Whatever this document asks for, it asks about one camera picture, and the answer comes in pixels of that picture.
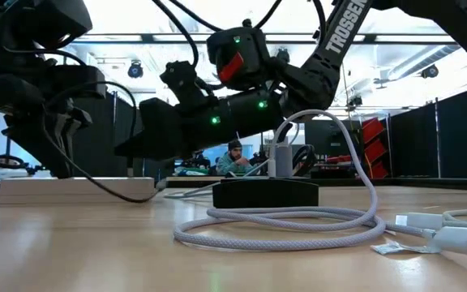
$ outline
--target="white usb plug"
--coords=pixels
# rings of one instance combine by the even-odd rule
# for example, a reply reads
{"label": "white usb plug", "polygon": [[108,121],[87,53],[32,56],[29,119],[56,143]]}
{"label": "white usb plug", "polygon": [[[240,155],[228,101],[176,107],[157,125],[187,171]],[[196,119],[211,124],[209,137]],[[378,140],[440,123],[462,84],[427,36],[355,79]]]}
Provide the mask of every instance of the white usb plug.
{"label": "white usb plug", "polygon": [[467,253],[467,228],[445,226],[434,232],[434,237],[428,246],[445,251]]}
{"label": "white usb plug", "polygon": [[396,216],[396,224],[421,229],[440,230],[443,228],[443,215],[430,213],[406,213]]}

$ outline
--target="metal frame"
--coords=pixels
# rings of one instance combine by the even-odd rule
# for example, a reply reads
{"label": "metal frame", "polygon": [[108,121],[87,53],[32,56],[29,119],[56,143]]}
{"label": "metal frame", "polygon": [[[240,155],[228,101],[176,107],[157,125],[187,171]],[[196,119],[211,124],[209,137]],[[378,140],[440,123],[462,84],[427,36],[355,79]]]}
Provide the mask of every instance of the metal frame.
{"label": "metal frame", "polygon": [[[191,37],[198,45],[206,44],[206,39],[211,33],[192,33]],[[269,32],[265,34],[269,45],[317,45],[316,39],[311,33],[283,33]],[[418,41],[380,41],[380,38],[415,38]],[[432,40],[430,37],[444,38],[444,40]],[[177,40],[164,40],[163,38],[178,38]],[[103,33],[87,34],[73,41],[77,45],[185,45],[187,41],[180,33]],[[355,36],[353,45],[458,45],[447,34],[421,34],[421,33],[359,33]]]}

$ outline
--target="wooden block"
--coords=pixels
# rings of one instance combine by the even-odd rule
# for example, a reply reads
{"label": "wooden block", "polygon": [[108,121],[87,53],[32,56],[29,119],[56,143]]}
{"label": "wooden block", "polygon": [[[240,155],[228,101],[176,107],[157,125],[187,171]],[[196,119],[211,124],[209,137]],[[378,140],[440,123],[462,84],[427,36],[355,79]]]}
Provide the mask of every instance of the wooden block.
{"label": "wooden block", "polygon": [[[122,195],[143,199],[156,194],[153,178],[95,178]],[[1,182],[0,204],[124,202],[86,178],[9,178]]]}

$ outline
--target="desk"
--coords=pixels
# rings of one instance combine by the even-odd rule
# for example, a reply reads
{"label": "desk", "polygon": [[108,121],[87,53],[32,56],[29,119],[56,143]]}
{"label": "desk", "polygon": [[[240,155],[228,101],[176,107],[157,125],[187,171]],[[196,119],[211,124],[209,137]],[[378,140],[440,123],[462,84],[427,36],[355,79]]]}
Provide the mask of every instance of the desk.
{"label": "desk", "polygon": [[[320,192],[323,205],[368,205],[361,187]],[[378,187],[378,193],[379,215],[386,220],[401,212],[467,208],[467,191]],[[360,247],[296,252],[214,251],[174,242],[174,225],[205,217],[210,205],[210,198],[179,201],[161,195],[141,206],[0,205],[0,292],[467,291],[467,255],[382,256],[369,248],[389,239],[423,243],[406,235],[388,234]],[[245,223],[196,232],[265,239],[340,235]]]}

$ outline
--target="black robotic arm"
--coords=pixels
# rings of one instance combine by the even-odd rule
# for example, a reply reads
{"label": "black robotic arm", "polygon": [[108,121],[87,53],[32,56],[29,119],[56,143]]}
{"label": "black robotic arm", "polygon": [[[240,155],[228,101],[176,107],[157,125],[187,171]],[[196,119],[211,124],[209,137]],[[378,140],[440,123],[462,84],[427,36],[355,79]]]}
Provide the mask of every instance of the black robotic arm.
{"label": "black robotic arm", "polygon": [[[238,94],[206,97],[196,85],[190,63],[167,64],[161,78],[180,104],[171,106],[156,98],[141,102],[146,130],[115,152],[153,159],[189,157],[202,148],[276,129],[282,117],[298,111],[326,110],[334,99],[344,57],[371,8],[399,7],[409,15],[433,19],[467,51],[467,0],[335,0],[333,4],[323,41],[300,68],[271,57],[259,28],[245,25],[212,34],[207,39],[209,61],[216,65],[223,85]],[[286,89],[277,94],[280,83]],[[152,137],[164,143],[154,144]]]}

